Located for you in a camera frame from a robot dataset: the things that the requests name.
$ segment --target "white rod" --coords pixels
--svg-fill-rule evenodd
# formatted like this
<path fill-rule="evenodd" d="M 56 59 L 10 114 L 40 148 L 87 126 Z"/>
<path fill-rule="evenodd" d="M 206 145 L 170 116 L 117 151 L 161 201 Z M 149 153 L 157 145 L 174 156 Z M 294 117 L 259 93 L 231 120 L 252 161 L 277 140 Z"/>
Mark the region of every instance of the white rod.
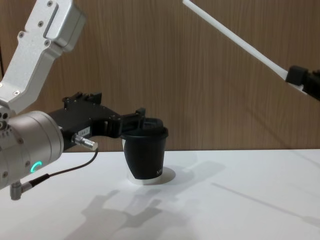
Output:
<path fill-rule="evenodd" d="M 186 5 L 188 8 L 190 8 L 193 12 L 195 12 L 197 15 L 199 15 L 201 18 L 203 18 L 205 21 L 207 21 L 209 24 L 214 26 L 217 30 L 219 30 L 222 34 L 227 36 L 229 39 L 231 39 L 233 42 L 235 42 L 237 45 L 239 45 L 241 48 L 243 48 L 245 51 L 247 51 L 249 54 L 260 60 L 263 64 L 267 65 L 269 68 L 271 68 L 276 74 L 278 74 L 283 80 L 286 80 L 288 72 L 275 64 L 273 61 L 271 61 L 269 58 L 264 56 L 261 52 L 259 52 L 257 49 L 255 49 L 253 46 L 251 46 L 249 43 L 244 41 L 242 38 L 234 34 L 232 31 L 230 31 L 228 28 L 226 28 L 224 25 L 222 25 L 220 22 L 215 20 L 212 16 L 210 16 L 208 13 L 206 13 L 204 10 L 202 10 L 200 7 L 195 5 L 190 0 L 183 0 L 183 4 Z"/>

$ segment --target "metal cylinder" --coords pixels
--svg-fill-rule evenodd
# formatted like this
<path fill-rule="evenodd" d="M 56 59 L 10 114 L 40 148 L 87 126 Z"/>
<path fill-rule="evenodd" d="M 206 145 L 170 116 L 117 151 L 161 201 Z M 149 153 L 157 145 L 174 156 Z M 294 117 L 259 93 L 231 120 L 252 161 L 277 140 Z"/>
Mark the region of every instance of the metal cylinder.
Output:
<path fill-rule="evenodd" d="M 59 126 L 46 113 L 13 117 L 0 132 L 0 189 L 57 160 L 64 150 Z"/>

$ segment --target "wooden wall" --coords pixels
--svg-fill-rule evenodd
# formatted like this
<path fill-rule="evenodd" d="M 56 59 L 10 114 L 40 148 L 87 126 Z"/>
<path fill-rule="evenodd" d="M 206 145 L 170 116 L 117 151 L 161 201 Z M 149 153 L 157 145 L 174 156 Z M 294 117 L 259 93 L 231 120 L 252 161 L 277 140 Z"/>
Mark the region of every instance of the wooden wall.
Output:
<path fill-rule="evenodd" d="M 34 0 L 0 0 L 4 69 Z M 120 114 L 146 107 L 169 128 L 168 150 L 320 147 L 320 102 L 284 83 L 181 0 L 76 0 L 87 24 L 38 101 L 49 112 L 77 91 L 103 92 Z M 320 1 L 195 0 L 283 68 L 320 67 Z M 99 139 L 104 151 L 121 142 Z"/>

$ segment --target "white table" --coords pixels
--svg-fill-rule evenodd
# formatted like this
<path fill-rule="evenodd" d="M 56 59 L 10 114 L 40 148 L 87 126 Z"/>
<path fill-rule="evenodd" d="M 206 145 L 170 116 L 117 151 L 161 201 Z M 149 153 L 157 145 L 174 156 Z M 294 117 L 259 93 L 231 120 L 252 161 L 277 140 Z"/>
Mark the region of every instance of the white table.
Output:
<path fill-rule="evenodd" d="M 44 173 L 86 162 L 65 153 Z M 127 180 L 122 152 L 55 176 L 11 201 L 1 240 L 319 240 L 320 150 L 173 151 L 161 185 Z M 166 176 L 172 171 L 166 169 Z"/>

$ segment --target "black cup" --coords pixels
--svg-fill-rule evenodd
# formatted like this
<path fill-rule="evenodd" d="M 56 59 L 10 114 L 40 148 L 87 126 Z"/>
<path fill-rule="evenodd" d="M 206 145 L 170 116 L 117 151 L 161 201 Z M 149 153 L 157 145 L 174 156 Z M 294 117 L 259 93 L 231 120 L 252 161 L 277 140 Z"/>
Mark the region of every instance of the black cup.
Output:
<path fill-rule="evenodd" d="M 136 180 L 161 176 L 167 137 L 168 129 L 156 118 L 146 118 L 142 129 L 121 135 L 125 160 Z"/>

